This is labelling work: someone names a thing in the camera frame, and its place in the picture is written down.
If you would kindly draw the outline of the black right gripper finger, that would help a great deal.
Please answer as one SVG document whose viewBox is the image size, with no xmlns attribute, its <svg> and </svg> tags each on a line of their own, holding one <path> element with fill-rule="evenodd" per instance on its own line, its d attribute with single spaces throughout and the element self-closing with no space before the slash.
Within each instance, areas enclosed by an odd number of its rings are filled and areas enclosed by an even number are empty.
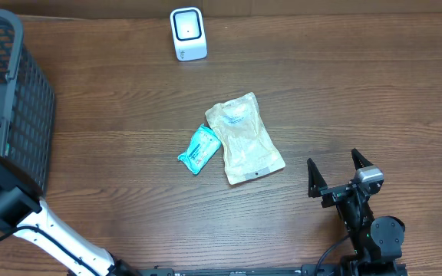
<svg viewBox="0 0 442 276">
<path fill-rule="evenodd" d="M 308 196 L 317 198 L 322 195 L 322 191 L 328 188 L 328 185 L 314 161 L 309 158 L 307 160 L 308 167 Z"/>
<path fill-rule="evenodd" d="M 373 163 L 367 160 L 356 148 L 351 150 L 351 157 L 356 170 L 373 166 Z"/>
</svg>

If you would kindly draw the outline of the beige clear plastic pouch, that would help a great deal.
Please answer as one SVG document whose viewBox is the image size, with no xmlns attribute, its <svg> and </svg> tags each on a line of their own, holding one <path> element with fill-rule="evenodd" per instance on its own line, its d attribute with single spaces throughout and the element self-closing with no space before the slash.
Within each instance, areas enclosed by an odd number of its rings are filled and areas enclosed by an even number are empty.
<svg viewBox="0 0 442 276">
<path fill-rule="evenodd" d="M 229 184 L 240 184 L 285 168 L 285 161 L 262 122 L 254 93 L 217 103 L 205 116 L 223 145 Z"/>
</svg>

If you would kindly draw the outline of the green toilet tissue wipes pack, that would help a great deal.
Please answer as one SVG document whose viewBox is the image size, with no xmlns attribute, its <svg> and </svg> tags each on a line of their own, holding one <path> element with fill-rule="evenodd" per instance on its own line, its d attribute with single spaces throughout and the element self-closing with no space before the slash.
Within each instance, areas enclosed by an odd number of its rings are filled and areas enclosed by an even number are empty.
<svg viewBox="0 0 442 276">
<path fill-rule="evenodd" d="M 192 174 L 197 175 L 221 145 L 214 131 L 201 124 L 191 137 L 187 149 L 177 159 L 183 162 Z"/>
</svg>

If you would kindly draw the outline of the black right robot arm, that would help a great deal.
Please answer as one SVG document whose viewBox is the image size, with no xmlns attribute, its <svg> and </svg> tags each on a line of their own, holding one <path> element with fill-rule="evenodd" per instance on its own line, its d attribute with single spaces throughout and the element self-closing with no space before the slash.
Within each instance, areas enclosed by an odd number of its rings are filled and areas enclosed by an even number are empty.
<svg viewBox="0 0 442 276">
<path fill-rule="evenodd" d="M 348 183 L 328 187 L 312 159 L 307 160 L 308 196 L 320 198 L 322 207 L 334 206 L 344 222 L 347 235 L 328 248 L 317 264 L 302 267 L 302 273 L 313 275 L 406 275 L 402 257 L 406 227 L 394 216 L 374 217 L 369 199 L 384 184 L 383 172 L 357 149 L 351 151 L 355 175 Z M 338 264 L 324 266 L 328 255 L 346 240 L 350 240 L 353 255 L 341 257 Z"/>
</svg>

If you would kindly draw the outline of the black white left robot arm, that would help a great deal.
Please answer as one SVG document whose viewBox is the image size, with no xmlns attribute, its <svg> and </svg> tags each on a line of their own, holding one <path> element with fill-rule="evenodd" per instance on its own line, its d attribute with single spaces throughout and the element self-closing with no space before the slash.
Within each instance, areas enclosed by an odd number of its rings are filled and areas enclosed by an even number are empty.
<svg viewBox="0 0 442 276">
<path fill-rule="evenodd" d="M 137 275 L 136 269 L 93 245 L 54 214 L 40 186 L 0 156 L 0 242 L 14 235 L 47 252 L 69 275 Z"/>
</svg>

